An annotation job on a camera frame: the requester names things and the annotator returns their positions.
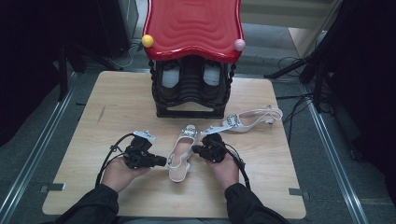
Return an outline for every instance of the black cloth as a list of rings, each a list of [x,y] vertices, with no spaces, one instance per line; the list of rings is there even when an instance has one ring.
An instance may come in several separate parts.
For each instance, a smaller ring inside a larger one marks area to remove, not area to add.
[[[265,207],[259,198],[242,184],[225,190],[228,216],[232,223],[289,223],[275,211]],[[119,195],[106,185],[98,185],[55,221],[61,223],[111,223],[119,212]]]

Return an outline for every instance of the white high heel sandal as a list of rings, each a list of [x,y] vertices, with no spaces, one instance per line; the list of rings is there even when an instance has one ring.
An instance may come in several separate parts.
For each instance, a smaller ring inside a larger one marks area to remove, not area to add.
[[[181,182],[186,178],[190,169],[187,160],[192,154],[191,146],[195,143],[196,135],[195,126],[187,125],[181,131],[173,150],[169,153],[166,166],[169,169],[169,178],[174,182]]]
[[[222,122],[222,127],[210,126],[210,128],[202,131],[201,135],[219,133],[226,130],[245,133],[258,123],[265,122],[272,124],[276,120],[282,119],[282,117],[283,112],[280,109],[265,105],[263,109],[255,109],[230,115]]]

